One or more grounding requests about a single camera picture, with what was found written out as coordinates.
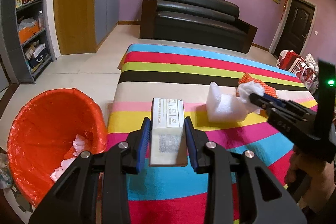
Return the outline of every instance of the metal screw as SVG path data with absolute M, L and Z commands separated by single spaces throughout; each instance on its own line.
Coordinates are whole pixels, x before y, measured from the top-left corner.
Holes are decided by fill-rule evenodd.
M 118 147 L 120 149 L 126 149 L 128 147 L 128 143 L 127 142 L 121 142 L 118 144 Z
M 207 142 L 206 143 L 207 148 L 213 149 L 217 146 L 215 142 Z
M 254 152 L 251 151 L 251 150 L 246 150 L 244 154 L 248 158 L 253 158 L 254 157 Z
M 83 151 L 81 153 L 81 158 L 87 159 L 90 156 L 90 154 L 91 154 L 90 151 Z

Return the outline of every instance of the dark brown door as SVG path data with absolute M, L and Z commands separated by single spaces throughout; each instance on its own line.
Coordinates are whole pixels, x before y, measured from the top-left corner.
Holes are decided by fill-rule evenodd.
M 308 36 L 315 8 L 299 0 L 292 0 L 288 18 L 274 55 L 279 57 L 283 50 L 300 54 Z

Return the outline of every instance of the white box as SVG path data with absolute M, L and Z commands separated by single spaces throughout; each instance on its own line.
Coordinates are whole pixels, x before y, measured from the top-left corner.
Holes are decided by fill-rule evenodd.
M 33 58 L 36 58 L 40 53 L 41 53 L 41 51 L 43 51 L 45 49 L 45 44 L 43 43 L 43 44 L 40 44 L 37 48 L 36 48 L 36 50 L 34 51 L 34 53 L 33 53 Z
M 153 99 L 150 166 L 188 164 L 183 123 L 184 109 L 181 100 Z

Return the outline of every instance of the gray shelf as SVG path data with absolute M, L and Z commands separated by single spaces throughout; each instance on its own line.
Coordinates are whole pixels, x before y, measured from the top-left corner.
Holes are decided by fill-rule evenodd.
M 32 73 L 32 77 L 35 79 L 36 76 L 40 73 L 41 70 L 43 70 L 43 68 L 51 61 L 51 55 L 49 54 L 49 56 L 43 61 L 43 63 L 37 68 L 37 70 Z
M 0 0 L 0 53 L 4 61 L 6 71 L 9 72 L 10 80 L 13 83 L 35 84 L 35 80 L 52 61 L 51 43 L 49 41 L 48 30 L 42 29 L 26 40 L 20 43 L 17 29 L 18 18 L 37 19 L 40 10 L 44 10 L 44 0 L 34 0 L 18 8 L 15 7 L 15 0 Z M 34 73 L 27 65 L 23 47 L 29 42 L 38 38 L 40 44 L 44 43 L 49 53 L 42 64 Z
M 25 45 L 27 45 L 30 41 L 32 41 L 34 38 L 38 37 L 41 33 L 43 33 L 45 31 L 45 28 L 43 28 L 42 30 L 39 30 L 37 33 L 35 33 L 32 37 L 30 37 L 29 39 L 27 39 L 21 46 L 24 47 Z
M 34 1 L 32 1 L 32 2 L 28 2 L 27 4 L 23 4 L 23 5 L 19 6 L 19 7 L 17 7 L 17 8 L 16 8 L 16 11 L 17 11 L 17 12 L 18 12 L 18 11 L 21 11 L 21 10 L 23 10 L 23 9 L 25 9 L 25 8 L 31 7 L 31 6 L 33 6 L 33 5 L 37 4 L 37 3 L 42 2 L 42 1 L 43 1 L 43 0 L 34 0 Z

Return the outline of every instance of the striped mattress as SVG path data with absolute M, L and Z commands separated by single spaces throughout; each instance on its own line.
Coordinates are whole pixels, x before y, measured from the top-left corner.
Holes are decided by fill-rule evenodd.
M 121 75 L 108 124 L 108 148 L 138 130 L 151 116 L 154 97 L 181 99 L 185 116 L 209 140 L 242 153 L 250 149 L 284 184 L 292 143 L 271 127 L 266 118 L 251 113 L 243 122 L 210 123 L 205 102 L 210 82 L 223 93 L 235 94 L 244 73 L 277 90 L 279 98 L 296 101 L 316 110 L 316 101 L 292 73 L 229 55 L 162 45 L 131 45 L 121 63 Z M 207 174 L 187 167 L 148 167 L 128 175 L 128 198 L 132 224 L 202 224 L 206 205 Z M 234 216 L 239 211 L 235 177 Z

